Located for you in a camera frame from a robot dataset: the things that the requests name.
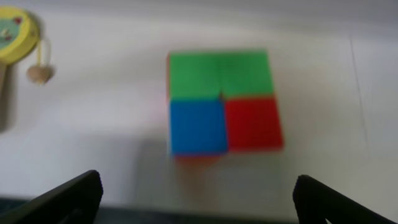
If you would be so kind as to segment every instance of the white surface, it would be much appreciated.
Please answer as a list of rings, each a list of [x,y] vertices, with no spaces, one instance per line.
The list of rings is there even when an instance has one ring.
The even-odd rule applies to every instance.
[[[193,10],[202,16],[189,20],[30,9],[57,72],[45,86],[29,83],[34,54],[12,69],[1,103],[0,195],[35,197],[96,169],[104,206],[295,219],[294,183],[310,174],[398,221],[394,35],[231,11],[204,18]],[[166,155],[167,53],[230,47],[268,48],[285,150],[229,156],[202,174],[177,167]]]

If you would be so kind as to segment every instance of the green block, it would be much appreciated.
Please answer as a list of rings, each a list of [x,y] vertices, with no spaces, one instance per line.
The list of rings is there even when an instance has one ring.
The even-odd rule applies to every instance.
[[[263,51],[228,52],[220,57],[221,88],[227,98],[274,92],[268,56]]]
[[[176,99],[217,98],[221,94],[221,74],[212,53],[170,54],[170,97]]]

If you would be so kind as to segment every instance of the colorful block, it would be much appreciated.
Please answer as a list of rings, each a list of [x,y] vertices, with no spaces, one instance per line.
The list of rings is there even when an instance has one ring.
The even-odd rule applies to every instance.
[[[274,98],[230,100],[225,108],[229,151],[264,151],[282,147]]]
[[[220,64],[221,89],[227,99],[273,94],[265,52],[231,52],[220,57]]]
[[[264,51],[173,52],[167,73],[173,155],[211,157],[281,149]]]
[[[169,60],[172,100],[219,97],[220,75],[213,54],[175,53]]]
[[[224,105],[219,100],[172,101],[171,149],[177,156],[227,152]]]

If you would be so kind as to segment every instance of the blue block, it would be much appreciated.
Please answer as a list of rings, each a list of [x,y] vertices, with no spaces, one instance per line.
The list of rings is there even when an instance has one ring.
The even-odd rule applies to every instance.
[[[227,153],[224,104],[219,100],[170,102],[171,148],[175,156]]]

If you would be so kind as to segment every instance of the red block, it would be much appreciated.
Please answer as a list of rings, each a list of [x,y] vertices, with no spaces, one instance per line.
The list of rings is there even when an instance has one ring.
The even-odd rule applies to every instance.
[[[229,151],[281,150],[283,137],[273,96],[229,100],[225,110]]]

